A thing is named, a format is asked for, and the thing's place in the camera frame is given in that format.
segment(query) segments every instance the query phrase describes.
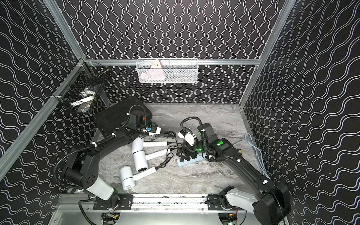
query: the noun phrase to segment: wavy line pattern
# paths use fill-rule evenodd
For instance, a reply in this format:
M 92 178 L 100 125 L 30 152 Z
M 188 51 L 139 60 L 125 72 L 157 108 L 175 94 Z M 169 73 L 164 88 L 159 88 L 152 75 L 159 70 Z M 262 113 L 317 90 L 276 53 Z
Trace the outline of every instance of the wavy line pattern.
M 244 111 L 292 225 L 359 223 L 360 2 L 298 0 Z
M 77 62 L 41 0 L 0 2 L 0 156 Z
M 136 96 L 145 103 L 240 102 L 255 66 L 200 66 L 196 83 L 140 83 L 135 67 L 115 66 L 104 87 L 111 102 Z
M 57 0 L 87 58 L 259 58 L 284 0 Z
M 0 26 L 1 156 L 77 60 L 42 0 L 0 1 Z M 91 115 L 55 108 L 0 181 L 1 225 L 48 224 L 67 192 L 52 167 L 73 146 L 88 144 L 95 129 Z
M 73 115 L 58 105 L 0 182 L 0 224 L 46 225 L 67 192 L 54 181 L 52 167 L 74 146 L 89 144 L 95 131 L 92 115 Z

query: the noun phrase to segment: black cable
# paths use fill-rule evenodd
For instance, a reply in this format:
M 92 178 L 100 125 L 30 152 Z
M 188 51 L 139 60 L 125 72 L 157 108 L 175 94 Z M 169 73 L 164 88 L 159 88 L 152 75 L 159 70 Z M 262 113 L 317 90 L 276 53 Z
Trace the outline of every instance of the black cable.
M 170 162 L 170 160 L 174 157 L 174 153 L 171 152 L 174 149 L 177 149 L 177 147 L 174 145 L 168 147 L 168 149 L 166 150 L 166 159 L 162 163 L 160 163 L 159 166 L 155 167 L 156 170 L 158 170 L 160 168 L 161 169 L 165 168 L 166 164 L 168 164 Z
M 105 144 L 106 142 L 112 140 L 114 137 L 115 137 L 115 136 L 112 135 L 111 137 L 106 138 L 106 139 L 103 139 L 103 140 L 97 142 L 96 144 L 97 144 L 97 145 Z M 87 150 L 87 149 L 90 149 L 90 148 L 93 148 L 93 147 L 95 147 L 94 144 L 89 144 L 89 145 L 87 145 L 87 146 L 85 146 L 85 147 L 81 147 L 81 148 L 79 148 L 79 149 L 77 149 L 77 150 L 75 150 L 75 151 L 73 151 L 73 152 L 70 152 L 69 154 L 67 154 L 66 156 L 64 156 L 63 158 L 61 158 L 61 159 L 55 164 L 55 166 L 54 166 L 54 168 L 53 168 L 53 177 L 54 177 L 54 180 L 55 180 L 57 183 L 59 183 L 60 185 L 64 186 L 64 187 L 67 187 L 67 188 L 75 188 L 75 189 L 82 190 L 83 188 L 81 188 L 81 187 L 79 187 L 79 186 L 77 186 L 77 185 L 71 185 L 71 184 L 67 184 L 67 183 L 62 182 L 62 181 L 58 178 L 57 171 L 58 171 L 58 168 L 59 168 L 60 163 L 61 163 L 62 161 L 64 161 L 67 157 L 69 157 L 69 156 L 72 155 L 72 154 L 75 154 L 75 153 L 78 153 L 78 152 L 81 152 L 81 151 L 84 151 L 84 150 Z
M 129 120 L 129 118 L 130 118 L 131 109 L 132 109 L 134 106 L 140 106 L 141 108 L 143 108 L 143 110 L 144 110 L 144 118 L 145 118 L 145 128 L 148 128 L 148 126 L 147 126 L 147 118 L 146 118 L 146 110 L 145 110 L 145 108 L 144 108 L 142 105 L 133 105 L 133 106 L 130 107 L 128 120 Z
M 283 217 L 283 222 L 284 222 L 284 224 L 286 224 L 285 223 L 285 216 L 284 216 L 284 214 L 283 214 L 283 211 L 281 210 L 281 205 L 280 205 L 280 202 L 279 202 L 279 200 L 278 200 L 278 198 L 276 197 L 276 195 L 275 195 L 275 193 L 270 189 L 270 191 L 273 193 L 273 195 L 274 195 L 274 197 L 275 197 L 275 199 L 276 199 L 276 202 L 278 203 L 278 205 L 279 205 L 279 207 L 280 207 L 280 212 L 281 212 L 281 215 L 282 215 L 282 217 Z
M 93 201 L 93 199 L 80 200 L 80 201 L 78 201 L 77 204 L 79 205 L 80 211 L 81 211 L 82 215 L 85 217 L 86 221 L 87 221 L 88 223 L 90 223 L 91 225 L 97 225 L 97 224 L 93 223 L 93 222 L 87 217 L 87 215 L 85 214 L 85 211 L 84 211 L 84 209 L 82 208 L 82 205 L 81 205 L 83 202 L 91 202 L 91 201 Z
M 246 215 L 247 215 L 247 211 L 245 211 L 245 217 L 244 217 L 244 220 L 241 222 L 241 224 L 239 224 L 239 225 L 242 225 L 243 224 L 243 222 L 245 221 L 245 219 L 246 219 Z

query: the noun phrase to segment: cable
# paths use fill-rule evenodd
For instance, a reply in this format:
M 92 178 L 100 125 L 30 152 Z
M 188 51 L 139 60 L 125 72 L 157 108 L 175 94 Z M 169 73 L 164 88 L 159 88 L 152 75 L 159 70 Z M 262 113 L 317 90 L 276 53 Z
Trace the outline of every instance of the cable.
M 257 161 L 258 161 L 258 163 L 259 163 L 259 167 L 260 167 L 260 169 L 261 169 L 262 174 L 265 175 L 267 178 L 270 179 L 270 177 L 269 177 L 268 174 L 267 174 L 265 165 L 264 165 L 264 161 L 263 161 L 263 158 L 262 158 L 261 150 L 253 144 L 250 133 L 245 133 L 245 134 L 244 134 L 244 139 L 236 142 L 236 143 L 233 144 L 233 145 L 239 144 L 239 143 L 242 142 L 242 141 L 245 141 L 246 143 L 248 143 L 250 146 L 252 146 L 252 147 L 254 148 L 255 157 L 256 157 L 256 159 L 257 159 Z
M 115 135 L 111 135 L 111 137 L 109 138 L 106 138 L 106 139 L 103 139 L 99 142 L 97 142 L 96 144 L 97 145 L 102 145 L 102 144 L 105 144 L 106 142 L 112 140 L 113 138 L 115 138 Z M 57 174 L 57 171 L 58 171 L 58 168 L 59 168 L 59 165 L 62 161 L 64 161 L 66 158 L 68 158 L 70 155 L 72 154 L 75 154 L 75 153 L 78 153 L 78 152 L 81 152 L 81 151 L 84 151 L 84 150 L 87 150 L 87 149 L 90 149 L 90 148 L 93 148 L 95 147 L 94 144 L 89 144 L 85 147 L 81 147 L 73 152 L 70 152 L 69 154 L 67 154 L 66 156 L 64 156 L 63 158 L 61 158 L 54 166 L 53 168 L 53 177 L 54 177 L 54 180 L 59 183 L 60 185 L 64 186 L 64 187 L 67 187 L 67 188 L 75 188 L 75 189 L 79 189 L 79 190 L 82 190 L 83 188 L 82 187 L 79 187 L 77 185 L 71 185 L 71 184 L 67 184 L 67 183 L 64 183 L 62 182 L 59 178 L 58 178 L 58 174 Z
M 246 219 L 246 215 L 247 215 L 247 211 L 245 210 L 245 217 L 244 217 L 244 219 L 243 219 L 243 221 L 241 222 L 241 224 L 239 224 L 239 225 L 242 225 L 243 224 L 243 222 L 245 221 L 245 219 Z
M 158 169 L 160 169 L 160 168 L 161 168 L 161 169 L 162 169 L 162 168 L 165 168 L 166 164 L 167 164 L 168 162 L 170 162 L 170 160 L 174 157 L 174 153 L 172 153 L 171 151 L 174 150 L 174 149 L 176 149 L 176 148 L 178 148 L 178 147 L 176 147 L 176 146 L 174 146 L 174 145 L 169 146 L 169 147 L 167 148 L 165 161 L 163 161 L 162 163 L 160 163 L 159 166 L 156 166 L 156 167 L 155 167 L 155 170 L 158 170 Z
M 276 202 L 278 203 L 278 205 L 279 205 L 279 207 L 280 207 L 280 212 L 281 212 L 281 215 L 282 215 L 282 217 L 283 217 L 283 222 L 284 222 L 284 224 L 286 224 L 285 223 L 285 216 L 284 216 L 284 214 L 283 214 L 283 211 L 281 210 L 281 205 L 280 205 L 280 202 L 279 202 L 279 200 L 278 200 L 278 198 L 276 197 L 276 195 L 275 195 L 275 193 L 270 189 L 270 191 L 273 193 L 273 195 L 274 195 L 274 197 L 275 197 L 275 199 L 276 199 Z
M 87 221 L 88 223 L 90 223 L 91 225 L 96 225 L 95 223 L 93 223 L 93 222 L 87 217 L 87 215 L 85 214 L 85 211 L 84 211 L 84 209 L 82 208 L 82 205 L 81 205 L 81 203 L 83 203 L 83 202 L 91 202 L 92 200 L 93 200 L 93 199 L 80 200 L 80 201 L 78 201 L 77 204 L 79 205 L 80 211 L 81 211 L 82 215 L 85 217 L 86 221 Z
M 144 118 L 145 118 L 145 128 L 148 128 L 148 126 L 147 126 L 147 118 L 146 118 L 146 110 L 145 110 L 145 108 L 144 108 L 142 105 L 133 105 L 133 106 L 130 107 L 128 120 L 129 120 L 129 118 L 130 118 L 131 109 L 132 109 L 134 106 L 140 106 L 141 108 L 143 108 L 143 110 L 144 110 Z

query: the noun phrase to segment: aluminum frame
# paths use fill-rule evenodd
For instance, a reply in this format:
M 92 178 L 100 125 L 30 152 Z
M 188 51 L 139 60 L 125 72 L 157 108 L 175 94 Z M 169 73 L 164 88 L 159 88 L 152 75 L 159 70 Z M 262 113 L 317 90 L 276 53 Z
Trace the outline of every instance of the aluminum frame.
M 71 31 L 59 5 L 55 0 L 44 0 L 45 6 L 53 16 L 56 24 L 59 26 L 61 32 L 64 35 L 65 40 L 68 42 L 72 52 L 77 59 L 85 58 L 85 53 L 81 49 L 79 42 L 76 40 L 74 33 Z
M 281 11 L 279 12 L 279 16 L 276 20 L 274 28 L 267 40 L 265 48 L 263 49 L 263 51 L 260 55 L 261 62 L 258 65 L 258 67 L 256 67 L 254 69 L 254 72 L 252 73 L 250 80 L 244 91 L 244 94 L 241 97 L 240 107 L 244 107 L 244 105 L 246 104 L 246 101 L 249 98 L 250 93 L 251 93 L 252 89 L 254 88 L 255 83 L 256 83 L 257 79 L 259 78 L 259 75 L 267 62 L 267 59 L 269 58 L 271 51 L 273 50 L 275 43 L 278 40 L 281 31 L 283 30 L 283 27 L 286 23 L 286 20 L 289 17 L 289 14 L 290 14 L 292 8 L 295 5 L 295 2 L 296 2 L 296 0 L 286 0 L 284 2 L 284 5 L 283 5 Z
M 61 95 L 62 91 L 71 82 L 77 72 L 82 69 L 83 63 L 84 61 L 80 59 L 76 66 L 73 68 L 73 70 L 70 72 L 70 74 L 56 89 L 56 91 L 54 92 L 54 96 Z M 14 140 L 14 142 L 0 158 L 0 180 L 4 178 L 4 176 L 12 167 L 14 162 L 18 159 L 26 146 L 30 143 L 32 138 L 38 132 L 40 127 L 47 120 L 51 112 L 58 105 L 59 101 L 54 96 L 50 96 L 50 98 L 46 101 L 46 103 L 42 106 L 42 108 L 38 111 L 34 118 L 23 129 L 23 131 L 19 134 L 19 136 Z
M 136 59 L 86 59 L 104 66 L 136 66 Z M 199 66 L 260 65 L 260 59 L 198 59 Z

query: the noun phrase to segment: gray marble surface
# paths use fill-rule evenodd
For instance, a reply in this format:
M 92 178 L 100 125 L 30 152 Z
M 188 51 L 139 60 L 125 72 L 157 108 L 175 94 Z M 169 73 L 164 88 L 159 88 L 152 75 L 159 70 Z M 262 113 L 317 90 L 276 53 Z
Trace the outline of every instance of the gray marble surface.
M 180 131 L 180 122 L 183 119 L 197 116 L 203 123 L 210 123 L 219 138 L 227 138 L 232 143 L 242 139 L 244 133 L 246 133 L 237 105 L 148 104 L 147 107 L 153 114 L 152 121 L 155 121 L 160 127 L 168 131 L 178 133 Z M 192 131 L 196 131 L 198 123 L 196 120 L 191 120 L 186 122 L 185 125 L 190 127 Z M 157 140 L 174 141 L 169 138 L 157 138 Z M 240 148 L 243 157 L 259 170 L 254 151 L 250 145 L 241 142 L 235 147 Z M 148 154 L 162 149 L 164 147 L 152 147 L 144 148 L 144 151 Z M 161 156 L 149 160 L 149 168 L 158 166 L 164 159 L 165 156 Z M 129 144 L 108 154 L 99 162 L 99 175 L 108 184 L 118 189 L 120 193 L 218 193 L 229 185 L 251 193 L 250 188 L 223 163 L 202 161 L 178 167 L 177 159 L 178 157 L 175 155 L 165 168 L 136 181 L 136 186 L 133 189 L 123 191 L 120 181 L 120 168 L 128 165 L 132 167 L 134 174 L 137 173 L 131 155 L 131 144 Z

